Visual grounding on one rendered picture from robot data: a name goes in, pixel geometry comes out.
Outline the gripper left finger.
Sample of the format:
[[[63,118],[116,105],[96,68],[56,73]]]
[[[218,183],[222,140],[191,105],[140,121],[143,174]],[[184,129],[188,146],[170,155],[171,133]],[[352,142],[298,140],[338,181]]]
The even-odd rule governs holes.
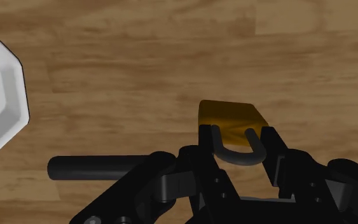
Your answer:
[[[185,224],[237,224],[241,200],[212,154],[212,128],[202,125],[197,145],[178,156],[156,151],[75,215],[69,224],[155,224],[178,198],[188,197]]]

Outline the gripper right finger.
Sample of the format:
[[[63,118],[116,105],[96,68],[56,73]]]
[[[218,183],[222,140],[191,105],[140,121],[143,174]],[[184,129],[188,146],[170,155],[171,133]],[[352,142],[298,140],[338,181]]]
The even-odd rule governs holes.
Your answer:
[[[358,224],[358,163],[336,158],[322,165],[290,149],[273,127],[261,129],[263,166],[279,198],[290,199],[298,224]]]

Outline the brass padlock with grey shackle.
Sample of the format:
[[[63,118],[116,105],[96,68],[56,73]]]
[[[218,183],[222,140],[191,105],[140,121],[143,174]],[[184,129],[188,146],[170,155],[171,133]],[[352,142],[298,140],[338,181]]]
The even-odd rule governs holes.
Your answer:
[[[198,124],[211,127],[213,153],[221,160],[242,166],[265,160],[266,149],[260,137],[268,122],[253,104],[202,100]]]

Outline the black cylinder stick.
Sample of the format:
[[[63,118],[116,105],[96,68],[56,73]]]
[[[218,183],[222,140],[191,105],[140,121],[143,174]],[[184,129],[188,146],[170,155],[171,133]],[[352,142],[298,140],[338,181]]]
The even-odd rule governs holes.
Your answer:
[[[52,180],[119,180],[147,155],[56,156],[49,160]]]

